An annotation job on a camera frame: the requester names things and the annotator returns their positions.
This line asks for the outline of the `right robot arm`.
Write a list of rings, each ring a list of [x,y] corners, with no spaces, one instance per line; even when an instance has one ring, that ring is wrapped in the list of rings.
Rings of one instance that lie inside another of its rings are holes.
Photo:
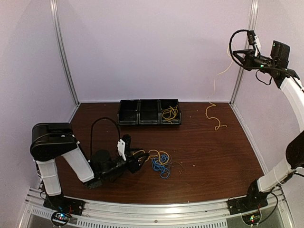
[[[304,166],[304,87],[288,69],[288,46],[274,42],[270,57],[245,50],[234,106],[263,168],[243,204],[254,209]]]

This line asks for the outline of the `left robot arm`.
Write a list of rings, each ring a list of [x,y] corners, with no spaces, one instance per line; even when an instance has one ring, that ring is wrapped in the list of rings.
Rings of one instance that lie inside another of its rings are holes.
[[[112,182],[126,170],[135,173],[149,158],[149,153],[130,147],[131,137],[124,135],[117,142],[118,156],[111,158],[109,151],[98,150],[89,159],[80,142],[74,136],[69,123],[38,123],[32,128],[32,155],[43,181],[49,202],[58,211],[68,207],[68,200],[62,196],[55,159],[63,157],[78,179],[88,189],[98,188],[104,182]]]

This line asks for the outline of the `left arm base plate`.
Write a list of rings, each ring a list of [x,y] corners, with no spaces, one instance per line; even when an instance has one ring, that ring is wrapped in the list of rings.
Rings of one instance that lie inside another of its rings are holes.
[[[43,206],[55,211],[61,211],[71,215],[82,215],[85,202],[79,199],[64,196],[52,196],[44,200]]]

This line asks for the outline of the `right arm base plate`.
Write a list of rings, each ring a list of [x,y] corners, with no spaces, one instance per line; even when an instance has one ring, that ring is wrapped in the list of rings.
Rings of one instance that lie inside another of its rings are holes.
[[[260,207],[266,207],[267,205],[267,194],[262,197],[246,195],[241,198],[229,198],[227,200],[230,215],[258,210]]]

